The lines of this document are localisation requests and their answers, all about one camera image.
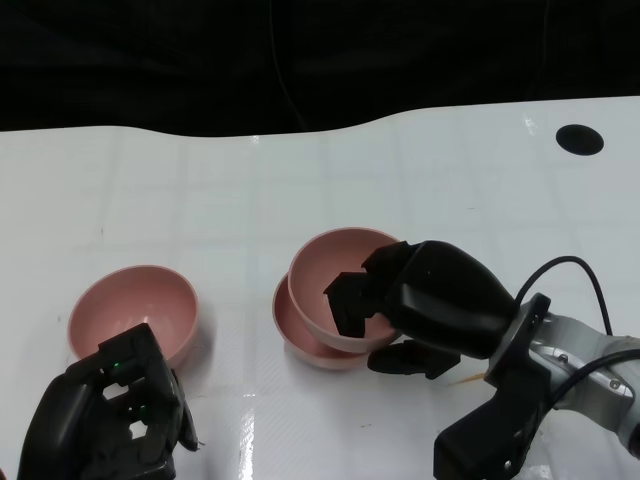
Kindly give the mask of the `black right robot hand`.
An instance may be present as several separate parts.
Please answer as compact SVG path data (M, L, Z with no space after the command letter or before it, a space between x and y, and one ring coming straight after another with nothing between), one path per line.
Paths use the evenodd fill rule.
M380 247L362 272L342 272L325 289L339 334L361 338L384 316L404 336L373 351L370 370L436 379L462 357L488 359L515 317L514 299L497 277L442 241Z

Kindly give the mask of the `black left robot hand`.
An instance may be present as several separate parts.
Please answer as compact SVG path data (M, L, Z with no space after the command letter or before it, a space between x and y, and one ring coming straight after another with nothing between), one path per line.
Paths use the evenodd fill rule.
M146 324L54 378L22 447L21 479L173 479L199 441L175 371Z

